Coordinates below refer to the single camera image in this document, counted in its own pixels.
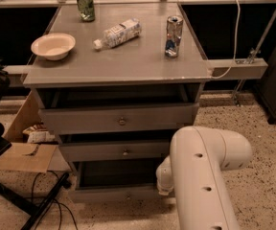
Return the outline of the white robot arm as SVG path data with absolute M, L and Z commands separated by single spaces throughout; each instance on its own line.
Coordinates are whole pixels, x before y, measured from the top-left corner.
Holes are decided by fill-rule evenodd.
M 241 230 L 222 173 L 252 157 L 249 141 L 235 131 L 186 126 L 174 134 L 156 177 L 161 196 L 174 193 L 180 230 Z

